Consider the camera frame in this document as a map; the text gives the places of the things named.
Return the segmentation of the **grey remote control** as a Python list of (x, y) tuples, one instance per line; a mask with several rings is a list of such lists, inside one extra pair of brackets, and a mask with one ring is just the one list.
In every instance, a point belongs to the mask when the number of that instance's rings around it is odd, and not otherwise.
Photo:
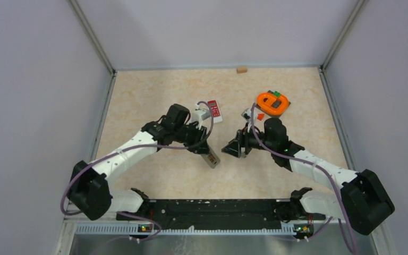
[(218, 157), (218, 155), (214, 152), (214, 150), (211, 147), (209, 147), (209, 152), (206, 154), (202, 154), (201, 157), (204, 159), (207, 165), (212, 169), (215, 169), (220, 163), (220, 158)]

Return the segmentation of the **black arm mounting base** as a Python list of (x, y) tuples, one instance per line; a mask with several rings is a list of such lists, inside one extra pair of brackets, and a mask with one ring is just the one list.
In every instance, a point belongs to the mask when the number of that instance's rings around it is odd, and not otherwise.
[(160, 224), (164, 230), (194, 227), (204, 231), (279, 230), (288, 223), (325, 220), (324, 214), (305, 212), (289, 199), (150, 199), (135, 216)]

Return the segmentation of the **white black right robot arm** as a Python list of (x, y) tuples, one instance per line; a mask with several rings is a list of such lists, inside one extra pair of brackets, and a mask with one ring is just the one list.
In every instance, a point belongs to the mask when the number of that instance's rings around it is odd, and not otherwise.
[(351, 229), (369, 235), (395, 212), (395, 206), (378, 175), (365, 169), (357, 172), (323, 160), (288, 138), (278, 118), (269, 118), (258, 131), (252, 124), (237, 131), (222, 152), (242, 158), (253, 149), (265, 150), (274, 162), (288, 171), (313, 179), (333, 194), (302, 188), (291, 195), (291, 214), (304, 219), (310, 213), (346, 221)]

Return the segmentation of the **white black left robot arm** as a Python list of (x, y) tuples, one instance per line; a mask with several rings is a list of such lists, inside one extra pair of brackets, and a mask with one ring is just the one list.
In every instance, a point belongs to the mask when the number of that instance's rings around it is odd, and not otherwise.
[(111, 185), (136, 163), (161, 149), (187, 150), (200, 155), (214, 168), (219, 160), (207, 142), (212, 128), (202, 125), (207, 119), (214, 124), (214, 117), (208, 102), (197, 104), (192, 112), (173, 104), (167, 114), (145, 124), (110, 154), (90, 163), (78, 162), (62, 195), (61, 212), (65, 216), (83, 213), (89, 220), (119, 211), (130, 213), (135, 219), (146, 218), (149, 205), (140, 191), (111, 191)]

